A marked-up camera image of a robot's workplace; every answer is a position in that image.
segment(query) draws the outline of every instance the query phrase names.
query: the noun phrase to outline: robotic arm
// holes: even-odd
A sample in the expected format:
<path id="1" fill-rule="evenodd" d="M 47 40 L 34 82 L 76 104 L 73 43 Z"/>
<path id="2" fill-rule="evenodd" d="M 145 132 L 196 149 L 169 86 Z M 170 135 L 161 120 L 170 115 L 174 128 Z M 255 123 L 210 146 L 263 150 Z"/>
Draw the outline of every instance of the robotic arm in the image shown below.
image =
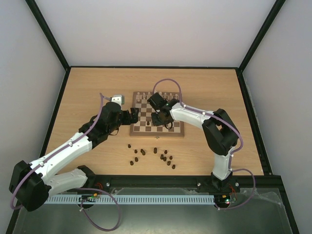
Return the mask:
<path id="1" fill-rule="evenodd" d="M 121 106 L 124 104 L 122 95 L 115 95 L 111 101 L 102 107 L 101 114 L 94 128 L 75 144 L 72 142 L 86 133 L 94 119 L 85 123 L 79 131 L 75 133 L 67 142 L 59 146 L 49 154 L 27 164 L 21 161 L 15 165 L 9 190 L 14 192 L 20 181 L 34 168 L 39 166 L 29 178 L 22 184 L 16 194 L 16 198 L 28 210 L 33 211 L 40 207 L 50 196 L 67 191 L 73 188 L 92 187 L 95 174 L 86 166 L 80 166 L 71 172 L 56 175 L 56 173 L 83 153 L 86 153 L 100 143 L 107 140 L 107 137 L 115 130 L 119 130 L 121 125 L 137 123 L 138 108 L 131 108 L 123 111 Z M 54 157 L 45 162 L 51 154 L 58 152 Z"/>
<path id="2" fill-rule="evenodd" d="M 153 125 L 165 125 L 167 127 L 168 124 L 177 120 L 194 125 L 204 131 L 207 143 L 214 152 L 213 184 L 216 188 L 222 187 L 229 175 L 232 174 L 231 152 L 237 144 L 238 136 L 228 126 L 211 117 L 211 115 L 221 118 L 237 130 L 228 114 L 222 109 L 215 112 L 203 112 L 194 107 L 186 108 L 186 105 L 182 106 L 176 99 L 168 102 L 159 93 L 153 94 L 147 101 L 156 111 L 152 113 Z"/>

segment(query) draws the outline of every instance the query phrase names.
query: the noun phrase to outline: wooden table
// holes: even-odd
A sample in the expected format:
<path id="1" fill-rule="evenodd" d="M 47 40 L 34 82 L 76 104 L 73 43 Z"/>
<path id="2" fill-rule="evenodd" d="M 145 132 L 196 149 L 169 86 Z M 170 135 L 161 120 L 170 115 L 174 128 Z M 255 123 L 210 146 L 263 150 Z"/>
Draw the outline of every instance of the wooden table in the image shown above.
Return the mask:
<path id="1" fill-rule="evenodd" d="M 244 139 L 243 149 L 233 157 L 232 168 L 247 168 L 255 175 L 263 175 L 235 70 L 72 68 L 47 152 L 67 141 L 98 113 L 100 92 L 108 97 L 125 95 L 123 109 L 129 109 L 134 91 L 151 91 L 162 78 L 173 78 L 180 84 L 187 105 L 204 110 L 226 110 Z M 165 81 L 157 90 L 177 92 L 178 88 L 173 82 Z M 121 126 L 117 136 L 109 136 L 107 141 L 75 159 L 61 172 L 86 165 L 101 175 L 210 175 L 214 154 L 199 128 L 185 124 L 185 137 L 177 139 L 130 137 L 129 130 L 129 126 Z M 153 153 L 154 147 L 158 152 L 168 150 L 176 169 L 160 160 L 160 154 Z M 134 149 L 141 148 L 146 151 L 145 156 L 134 153 Z M 131 166 L 130 161 L 135 156 L 139 161 Z"/>

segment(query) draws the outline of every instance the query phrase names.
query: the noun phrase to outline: purple cable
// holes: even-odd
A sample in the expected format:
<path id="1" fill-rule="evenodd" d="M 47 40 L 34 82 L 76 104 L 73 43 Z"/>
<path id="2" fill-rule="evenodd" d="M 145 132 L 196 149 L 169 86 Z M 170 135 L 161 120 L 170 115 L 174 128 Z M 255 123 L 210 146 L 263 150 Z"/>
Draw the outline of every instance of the purple cable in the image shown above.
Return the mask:
<path id="1" fill-rule="evenodd" d="M 83 134 L 81 135 L 80 137 L 78 137 L 76 140 L 73 140 L 72 143 L 75 144 L 77 141 L 81 140 L 83 137 L 85 137 L 93 128 L 94 126 L 96 125 L 98 119 L 99 119 L 99 116 L 101 114 L 101 111 L 102 111 L 102 107 L 103 107 L 103 99 L 106 99 L 106 100 L 111 100 L 110 98 L 108 97 L 105 97 L 103 96 L 102 93 L 100 93 L 100 96 L 101 96 L 101 104 L 100 104 L 100 109 L 98 111 L 98 114 L 97 114 L 97 117 L 94 119 L 94 122 L 93 124 L 91 125 L 91 127 Z M 65 146 L 63 146 L 62 148 L 60 148 L 59 150 L 55 151 L 53 154 L 51 154 L 50 156 L 48 156 L 43 162 L 46 163 L 48 160 L 50 160 L 52 157 L 54 157 L 55 155 L 59 154 L 61 151 L 65 150 L 66 148 L 68 148 L 70 145 L 67 144 Z M 13 194 L 12 194 L 12 198 L 11 198 L 11 201 L 10 201 L 10 207 L 13 209 L 13 210 L 17 210 L 17 209 L 20 209 L 23 207 L 23 205 L 20 205 L 20 206 L 14 206 L 14 199 L 16 197 L 16 194 L 18 193 L 20 187 L 22 186 L 22 184 L 28 179 L 28 177 L 35 171 L 37 170 L 38 168 L 40 167 L 40 165 L 37 165 L 34 169 L 32 169 L 29 173 L 27 173 L 27 175 L 20 181 L 20 183 L 16 186 Z"/>
<path id="2" fill-rule="evenodd" d="M 163 81 L 166 81 L 166 80 L 172 81 L 172 82 L 174 82 L 174 83 L 177 85 L 177 87 L 179 88 L 179 100 L 180 100 L 180 103 L 181 103 L 181 105 L 184 106 L 184 108 L 185 108 L 186 110 L 194 111 L 194 112 L 199 113 L 199 114 L 202 114 L 203 112 L 205 112 L 204 110 L 203 110 L 203 111 L 199 111 L 199 110 L 193 109 L 193 108 L 191 108 L 191 107 L 188 107 L 187 105 L 184 104 L 184 102 L 182 101 L 182 90 L 181 90 L 181 86 L 180 86 L 179 83 L 176 82 L 174 79 L 165 78 L 165 79 L 159 80 L 159 81 L 156 82 L 156 84 L 154 85 L 154 87 L 153 87 L 153 92 L 152 92 L 152 93 L 154 94 L 155 88 L 156 88 L 156 86 L 157 86 L 159 83 L 161 83 L 161 82 L 163 82 Z M 212 117 L 212 118 L 215 118 L 216 120 L 218 120 L 218 121 L 220 121 L 221 123 L 225 124 L 225 125 L 228 126 L 233 132 L 235 132 L 235 134 L 238 136 L 238 138 L 239 138 L 239 140 L 240 140 L 240 146 L 239 146 L 237 149 L 234 149 L 234 150 L 231 152 L 231 154 L 233 154 L 233 153 L 235 153 L 235 152 L 237 152 L 237 151 L 239 151 L 239 150 L 241 150 L 241 149 L 243 148 L 244 141 L 243 141 L 242 136 L 239 134 L 238 130 L 236 130 L 232 125 L 230 125 L 228 122 L 224 121 L 223 119 L 219 118 L 218 116 L 215 116 L 215 115 L 212 115 L 212 114 L 209 114 L 209 113 L 206 113 L 206 112 L 205 112 L 205 115 L 206 115 L 206 116 L 210 116 L 210 117 Z"/>
<path id="3" fill-rule="evenodd" d="M 88 216 L 88 214 L 86 213 L 86 211 L 85 211 L 84 208 L 83 208 L 83 203 L 84 203 L 84 201 L 85 201 L 86 199 L 82 200 L 82 202 L 81 202 L 81 204 L 80 204 L 80 207 L 81 207 L 81 209 L 82 209 L 84 215 L 85 215 L 85 216 L 87 217 L 87 219 L 89 220 L 89 222 L 90 222 L 94 227 L 96 227 L 97 229 L 99 229 L 99 230 L 101 230 L 101 231 L 104 231 L 104 232 L 110 232 L 110 231 L 116 230 L 116 229 L 118 228 L 119 223 L 120 223 L 120 219 L 121 219 L 121 208 L 120 208 L 119 204 L 117 203 L 116 199 L 115 199 L 111 194 L 109 194 L 108 192 L 103 191 L 103 190 L 101 190 L 101 189 L 88 189 L 88 188 L 76 188 L 76 189 L 79 189 L 79 190 L 89 190 L 89 191 L 98 191 L 98 192 L 101 192 L 101 193 L 103 193 L 103 194 L 108 195 L 108 196 L 114 201 L 114 203 L 116 203 L 116 206 L 117 206 L 117 209 L 118 209 L 118 221 L 117 221 L 117 224 L 116 224 L 113 228 L 111 228 L 111 229 L 102 228 L 102 227 L 98 226 L 97 224 L 95 224 L 95 223 L 91 220 L 91 218 Z"/>
<path id="4" fill-rule="evenodd" d="M 239 208 L 239 207 L 242 207 L 243 205 L 245 205 L 247 202 L 249 202 L 249 200 L 254 196 L 254 191 L 255 191 L 255 178 L 254 178 L 254 175 L 251 171 L 249 171 L 248 169 L 236 169 L 236 170 L 233 170 L 233 172 L 239 172 L 239 171 L 246 171 L 246 172 L 249 172 L 252 177 L 253 177 L 253 190 L 252 190 L 252 193 L 250 194 L 249 198 L 247 198 L 246 201 L 244 201 L 243 203 L 237 205 L 237 206 L 234 206 L 234 207 L 228 207 L 228 208 L 220 208 L 218 207 L 217 204 L 215 204 L 215 206 L 218 208 L 218 211 L 219 210 L 222 210 L 222 211 L 227 211 L 227 210 L 233 210 L 233 209 L 236 209 L 236 208 Z"/>

